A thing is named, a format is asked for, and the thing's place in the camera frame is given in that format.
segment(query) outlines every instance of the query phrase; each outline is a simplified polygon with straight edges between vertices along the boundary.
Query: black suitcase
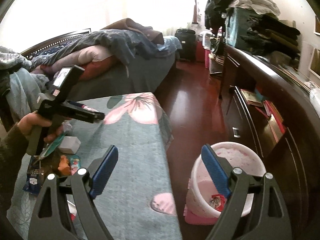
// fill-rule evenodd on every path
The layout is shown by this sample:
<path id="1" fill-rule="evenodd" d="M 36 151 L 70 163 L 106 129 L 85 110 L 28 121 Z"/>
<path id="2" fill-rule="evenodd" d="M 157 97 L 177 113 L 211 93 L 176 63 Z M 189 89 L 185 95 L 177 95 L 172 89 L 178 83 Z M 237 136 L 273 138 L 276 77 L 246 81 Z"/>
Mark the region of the black suitcase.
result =
<path id="1" fill-rule="evenodd" d="M 190 61 L 196 60 L 196 32 L 190 29 L 178 29 L 175 35 L 181 42 L 180 58 Z"/>

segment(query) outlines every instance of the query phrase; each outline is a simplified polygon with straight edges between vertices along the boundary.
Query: orange toy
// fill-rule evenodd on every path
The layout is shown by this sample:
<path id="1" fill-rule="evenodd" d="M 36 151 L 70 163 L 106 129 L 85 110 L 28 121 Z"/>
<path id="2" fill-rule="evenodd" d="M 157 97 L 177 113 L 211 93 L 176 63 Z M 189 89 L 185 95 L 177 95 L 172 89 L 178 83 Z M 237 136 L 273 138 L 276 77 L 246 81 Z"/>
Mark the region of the orange toy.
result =
<path id="1" fill-rule="evenodd" d="M 60 157 L 58 170 L 61 172 L 63 176 L 71 175 L 70 162 L 65 155 L 62 155 Z"/>

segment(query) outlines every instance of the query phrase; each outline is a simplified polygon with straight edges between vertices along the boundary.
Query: bed headboard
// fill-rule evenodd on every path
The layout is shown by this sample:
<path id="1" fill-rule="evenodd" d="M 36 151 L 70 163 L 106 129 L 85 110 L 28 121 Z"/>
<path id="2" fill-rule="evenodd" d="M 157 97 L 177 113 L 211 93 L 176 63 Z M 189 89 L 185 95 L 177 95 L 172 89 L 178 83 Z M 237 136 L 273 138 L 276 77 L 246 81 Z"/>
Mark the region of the bed headboard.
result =
<path id="1" fill-rule="evenodd" d="M 21 52 L 21 55 L 26 57 L 27 59 L 31 58 L 31 55 L 35 52 L 39 52 L 42 50 L 46 50 L 50 47 L 58 46 L 60 43 L 65 43 L 66 41 L 71 41 L 72 39 L 81 37 L 83 35 L 86 35 L 88 33 L 91 33 L 91 28 L 75 31 L 71 33 L 66 33 L 54 38 L 51 38 L 49 40 L 43 41 L 35 46 L 32 46 L 29 49 L 26 49 L 25 51 Z"/>

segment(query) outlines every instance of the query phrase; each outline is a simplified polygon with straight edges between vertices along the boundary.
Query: blue gripper pad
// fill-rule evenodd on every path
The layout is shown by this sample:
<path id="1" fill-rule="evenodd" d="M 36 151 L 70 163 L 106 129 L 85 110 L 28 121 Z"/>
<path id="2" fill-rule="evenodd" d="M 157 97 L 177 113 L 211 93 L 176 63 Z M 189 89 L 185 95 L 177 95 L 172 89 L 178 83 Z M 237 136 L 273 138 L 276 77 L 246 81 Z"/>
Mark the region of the blue gripper pad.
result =
<path id="1" fill-rule="evenodd" d="M 110 176 L 118 162 L 118 148 L 114 145 L 110 146 L 104 156 L 99 159 L 95 159 L 91 165 L 100 163 L 96 168 L 96 172 L 92 176 L 92 184 L 89 195 L 92 199 L 95 199 L 98 195 L 101 195 Z"/>
<path id="2" fill-rule="evenodd" d="M 228 185 L 229 177 L 221 167 L 218 158 L 224 159 L 225 161 L 227 160 L 225 158 L 218 157 L 210 145 L 202 146 L 201 158 L 219 194 L 222 194 L 226 199 L 228 199 L 231 194 Z"/>

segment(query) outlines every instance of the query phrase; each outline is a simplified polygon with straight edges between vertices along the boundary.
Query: pink flower print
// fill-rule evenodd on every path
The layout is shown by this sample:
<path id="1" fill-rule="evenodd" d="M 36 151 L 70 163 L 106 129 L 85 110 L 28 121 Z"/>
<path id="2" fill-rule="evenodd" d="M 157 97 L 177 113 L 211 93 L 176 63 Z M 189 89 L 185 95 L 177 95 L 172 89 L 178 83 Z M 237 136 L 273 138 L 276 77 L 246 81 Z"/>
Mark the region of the pink flower print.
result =
<path id="1" fill-rule="evenodd" d="M 162 116 L 162 108 L 152 93 L 137 93 L 124 95 L 125 103 L 109 112 L 104 118 L 105 124 L 118 122 L 128 113 L 136 122 L 143 124 L 158 124 Z"/>

